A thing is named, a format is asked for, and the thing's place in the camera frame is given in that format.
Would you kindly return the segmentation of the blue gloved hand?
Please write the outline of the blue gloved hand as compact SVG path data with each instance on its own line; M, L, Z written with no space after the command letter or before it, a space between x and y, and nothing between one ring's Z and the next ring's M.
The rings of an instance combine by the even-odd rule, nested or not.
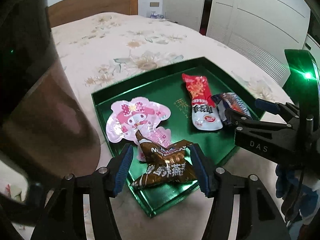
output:
M309 225L319 210L319 178L314 174L276 166L276 197L283 200L281 212L285 220L300 216Z

